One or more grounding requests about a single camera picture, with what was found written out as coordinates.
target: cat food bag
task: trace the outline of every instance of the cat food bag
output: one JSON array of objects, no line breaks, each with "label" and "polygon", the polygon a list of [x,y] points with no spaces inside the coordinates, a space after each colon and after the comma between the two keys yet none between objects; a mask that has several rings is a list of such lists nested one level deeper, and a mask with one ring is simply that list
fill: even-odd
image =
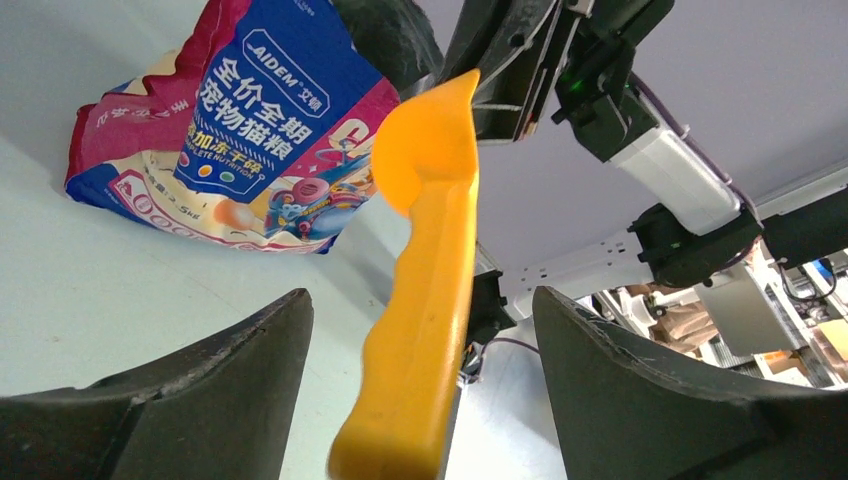
[{"label": "cat food bag", "polygon": [[79,110],[68,195],[240,250],[326,252],[375,193],[398,90],[441,61],[411,1],[335,3],[209,0],[182,49]]}]

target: table surface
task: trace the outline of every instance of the table surface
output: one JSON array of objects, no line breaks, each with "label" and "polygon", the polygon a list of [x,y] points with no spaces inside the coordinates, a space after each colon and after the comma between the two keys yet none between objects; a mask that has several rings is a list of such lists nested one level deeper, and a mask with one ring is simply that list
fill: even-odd
[{"label": "table surface", "polygon": [[[0,16],[0,395],[86,387],[306,287],[315,328],[281,478],[322,479],[359,390],[362,342],[388,299],[408,223],[377,197],[331,254],[269,255],[166,235],[63,194],[76,109],[180,45],[203,3],[80,0],[65,8],[32,0]],[[512,411],[537,411],[509,402],[547,402],[538,360],[508,346],[490,357],[486,381],[460,406],[447,478],[468,478],[477,467],[518,479],[562,478],[555,440],[509,420]],[[532,390],[526,379],[497,380],[525,369],[536,372]],[[500,420],[481,417],[486,412],[500,412]],[[550,437],[549,413],[535,418]],[[527,430],[525,446],[510,443],[510,425]],[[552,467],[533,466],[540,454],[526,449],[538,445],[548,445]],[[495,448],[503,452],[498,461],[483,464]]]}]

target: black object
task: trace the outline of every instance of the black object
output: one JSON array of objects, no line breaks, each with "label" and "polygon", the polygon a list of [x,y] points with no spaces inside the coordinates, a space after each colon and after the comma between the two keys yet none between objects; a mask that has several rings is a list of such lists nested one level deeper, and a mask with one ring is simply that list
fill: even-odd
[{"label": "black object", "polygon": [[548,288],[533,316],[569,480],[845,478],[848,393],[712,367]]},{"label": "black object", "polygon": [[654,280],[667,287],[688,288],[709,280],[762,233],[753,214],[742,209],[730,223],[706,235],[695,235],[665,206],[657,204],[628,229],[642,244],[639,260],[647,263]]},{"label": "black object", "polygon": [[501,296],[498,279],[503,272],[492,270],[474,277],[471,291],[471,313],[468,316],[466,348],[472,342],[489,343],[501,330],[512,328],[515,321],[506,313],[506,297]]},{"label": "black object", "polygon": [[480,69],[473,101],[479,143],[533,133],[583,18],[578,11],[563,0],[465,0],[439,81]]},{"label": "black object", "polygon": [[786,269],[848,248],[848,190],[763,220],[769,252]]},{"label": "black object", "polygon": [[357,52],[407,99],[433,86],[442,56],[433,27],[412,0],[335,0]]},{"label": "black object", "polygon": [[568,120],[577,141],[602,162],[659,125],[628,79],[636,46],[673,6],[674,0],[596,0],[579,24],[554,87],[560,109],[552,118]]},{"label": "black object", "polygon": [[0,399],[0,478],[277,480],[312,313],[296,290],[86,389]]}]

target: cartoon illustration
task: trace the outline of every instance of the cartoon illustration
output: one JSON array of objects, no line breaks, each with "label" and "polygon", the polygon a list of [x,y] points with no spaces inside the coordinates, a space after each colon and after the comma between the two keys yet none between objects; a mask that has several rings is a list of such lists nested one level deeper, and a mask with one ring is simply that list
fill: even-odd
[{"label": "cartoon illustration", "polygon": [[[273,192],[268,200],[265,236],[287,231],[303,240],[322,240],[341,233],[356,208],[368,200],[366,190],[373,183],[368,169],[370,154],[356,158],[349,153],[353,139],[343,139],[340,148],[316,152],[315,157],[335,166],[315,177],[301,178],[289,189]],[[350,181],[357,175],[360,181]]]}]

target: blue label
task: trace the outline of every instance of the blue label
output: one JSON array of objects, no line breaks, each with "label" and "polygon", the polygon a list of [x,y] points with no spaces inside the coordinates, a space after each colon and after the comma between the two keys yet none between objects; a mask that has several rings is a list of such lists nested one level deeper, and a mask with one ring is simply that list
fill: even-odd
[{"label": "blue label", "polygon": [[381,78],[327,0],[253,0],[201,81],[174,175],[249,203]]}]

